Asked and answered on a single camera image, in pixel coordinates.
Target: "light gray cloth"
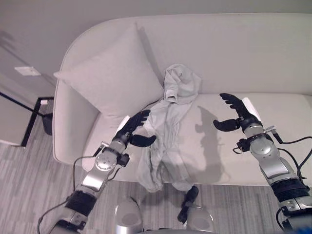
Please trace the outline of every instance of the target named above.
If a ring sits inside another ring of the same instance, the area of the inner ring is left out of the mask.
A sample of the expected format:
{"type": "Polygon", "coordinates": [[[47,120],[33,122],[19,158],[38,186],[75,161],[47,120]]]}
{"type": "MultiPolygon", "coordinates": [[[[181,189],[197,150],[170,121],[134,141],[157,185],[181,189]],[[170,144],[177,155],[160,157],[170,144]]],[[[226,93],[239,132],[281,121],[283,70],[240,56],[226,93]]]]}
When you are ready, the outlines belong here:
{"type": "Polygon", "coordinates": [[[193,182],[179,154],[179,122],[198,95],[201,78],[189,68],[175,64],[166,69],[164,98],[151,108],[144,124],[149,136],[156,135],[153,145],[142,150],[137,179],[149,192],[161,190],[170,182],[180,191],[188,191],[193,182]]]}

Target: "white robot part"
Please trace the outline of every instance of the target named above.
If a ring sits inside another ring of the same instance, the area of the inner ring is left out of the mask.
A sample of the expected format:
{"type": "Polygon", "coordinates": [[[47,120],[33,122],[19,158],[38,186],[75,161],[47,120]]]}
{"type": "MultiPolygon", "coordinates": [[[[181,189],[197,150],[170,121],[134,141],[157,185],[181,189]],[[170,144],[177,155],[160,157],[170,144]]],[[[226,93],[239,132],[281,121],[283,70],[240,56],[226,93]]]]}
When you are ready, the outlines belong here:
{"type": "Polygon", "coordinates": [[[244,99],[242,99],[246,109],[248,110],[248,112],[254,116],[256,116],[256,118],[261,122],[261,118],[260,115],[258,113],[258,111],[255,109],[254,105],[252,104],[252,102],[249,100],[248,97],[245,97],[244,99]]]}
{"type": "Polygon", "coordinates": [[[125,118],[123,118],[122,122],[120,123],[119,127],[117,128],[117,131],[115,132],[115,135],[117,134],[117,132],[123,128],[123,126],[125,126],[125,124],[128,122],[128,120],[130,119],[130,116],[126,116],[125,118]]]}

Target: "wall outlet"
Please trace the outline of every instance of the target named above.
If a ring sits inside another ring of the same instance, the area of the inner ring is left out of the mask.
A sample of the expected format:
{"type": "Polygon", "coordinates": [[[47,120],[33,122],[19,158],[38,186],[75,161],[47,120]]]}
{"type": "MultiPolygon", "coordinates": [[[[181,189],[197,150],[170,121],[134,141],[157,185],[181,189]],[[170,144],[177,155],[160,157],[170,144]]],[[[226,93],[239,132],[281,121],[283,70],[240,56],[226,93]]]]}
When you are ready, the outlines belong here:
{"type": "Polygon", "coordinates": [[[40,76],[40,72],[37,71],[34,67],[15,67],[20,74],[23,76],[40,76]]]}

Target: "white wall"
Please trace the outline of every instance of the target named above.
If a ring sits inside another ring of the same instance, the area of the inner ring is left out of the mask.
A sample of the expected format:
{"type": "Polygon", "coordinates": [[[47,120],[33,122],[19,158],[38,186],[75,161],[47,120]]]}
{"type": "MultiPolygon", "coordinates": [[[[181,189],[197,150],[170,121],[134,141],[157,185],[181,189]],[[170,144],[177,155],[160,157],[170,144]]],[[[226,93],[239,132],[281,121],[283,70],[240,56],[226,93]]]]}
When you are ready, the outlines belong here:
{"type": "Polygon", "coordinates": [[[0,72],[37,97],[52,96],[71,42],[91,26],[115,18],[187,13],[312,13],[311,0],[1,0],[0,72]],[[43,76],[23,77],[32,65],[43,76]]]}

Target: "striped carpet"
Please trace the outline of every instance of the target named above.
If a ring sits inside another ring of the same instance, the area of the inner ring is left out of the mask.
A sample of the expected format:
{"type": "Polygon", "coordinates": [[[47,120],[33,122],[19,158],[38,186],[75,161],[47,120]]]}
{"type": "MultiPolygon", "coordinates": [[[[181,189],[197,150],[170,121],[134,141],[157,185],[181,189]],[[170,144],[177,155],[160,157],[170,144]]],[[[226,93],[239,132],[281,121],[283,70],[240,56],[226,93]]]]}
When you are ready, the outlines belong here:
{"type": "MultiPolygon", "coordinates": [[[[77,170],[77,180],[83,178],[77,170]]],[[[34,234],[37,220],[71,193],[71,167],[52,156],[52,137],[37,118],[26,148],[0,145],[0,233],[34,234]]],[[[277,201],[269,187],[199,185],[197,204],[208,209],[220,234],[279,233],[277,201]]],[[[111,181],[89,216],[83,233],[114,233],[114,209],[126,196],[134,197],[145,229],[182,228],[177,220],[184,194],[170,184],[149,194],[138,183],[111,181]]],[[[57,211],[42,222],[42,229],[57,211]]]]}

